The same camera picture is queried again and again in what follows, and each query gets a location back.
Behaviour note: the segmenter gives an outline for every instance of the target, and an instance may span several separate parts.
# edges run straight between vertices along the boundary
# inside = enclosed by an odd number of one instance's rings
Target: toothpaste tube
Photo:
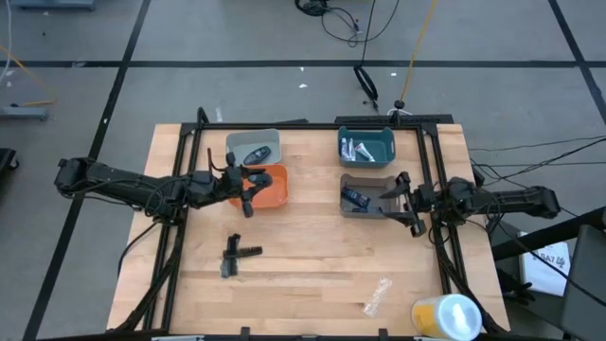
[[[360,142],[359,145],[356,146],[356,152],[360,153],[363,157],[367,158],[370,162],[375,162],[375,158],[368,152],[364,143]]]
[[[356,160],[356,152],[353,150],[353,138],[349,139],[349,160],[350,161]]]
[[[348,140],[346,138],[341,138],[341,158],[346,161],[351,161],[349,157],[349,148],[348,148]]]

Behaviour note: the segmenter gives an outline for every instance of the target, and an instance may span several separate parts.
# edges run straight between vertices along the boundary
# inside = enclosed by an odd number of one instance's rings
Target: remote control
[[[244,158],[244,166],[258,165],[259,163],[261,163],[261,161],[267,158],[267,156],[269,156],[271,152],[272,150],[270,150],[269,147],[263,146],[253,151],[252,153],[249,153]]]

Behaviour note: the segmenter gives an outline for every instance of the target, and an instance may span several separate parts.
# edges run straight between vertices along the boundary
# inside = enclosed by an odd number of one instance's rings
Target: white cable
[[[12,54],[12,13],[10,12],[10,1],[9,0],[7,0],[7,12],[9,14],[9,55],[7,56],[7,65],[4,67],[4,70],[2,70],[2,74],[0,75],[0,83],[2,83],[2,80],[4,79],[4,76],[7,74],[7,71],[9,71],[10,54]]]
[[[390,116],[390,115],[391,115],[391,113],[395,112],[396,110],[397,110],[399,113],[403,113],[403,114],[408,115],[408,116],[412,116],[412,115],[413,115],[413,114],[411,114],[411,113],[409,113],[409,112],[407,112],[407,111],[405,111],[405,110],[402,110],[402,109],[389,109],[389,111],[387,112],[387,115],[388,115],[388,116]]]

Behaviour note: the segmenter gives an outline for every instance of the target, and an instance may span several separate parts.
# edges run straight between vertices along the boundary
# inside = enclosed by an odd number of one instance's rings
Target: gray bin
[[[399,212],[400,211],[400,200],[399,198],[394,199],[379,199],[381,194],[388,192],[396,186],[396,180],[393,176],[386,178],[362,178],[354,177],[349,174],[341,175],[341,187],[339,188],[339,196],[341,195],[341,188],[347,185],[355,191],[370,198],[369,207],[380,207],[383,212]],[[339,207],[341,208],[341,215],[348,218],[367,218],[367,219],[386,219],[382,213],[368,213],[368,212],[352,212],[351,210],[356,208],[354,204],[345,200],[341,197]]]
[[[240,165],[249,153],[267,146],[272,151],[260,165],[271,165],[282,160],[280,133],[277,129],[255,130],[245,133],[233,133],[225,141],[227,152],[236,156],[236,165]]]

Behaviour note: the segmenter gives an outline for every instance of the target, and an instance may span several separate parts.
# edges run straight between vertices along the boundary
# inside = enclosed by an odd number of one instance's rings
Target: wheel
[[[16,157],[13,157],[12,161],[10,161],[9,168],[13,171],[19,168],[19,161],[17,161]]]

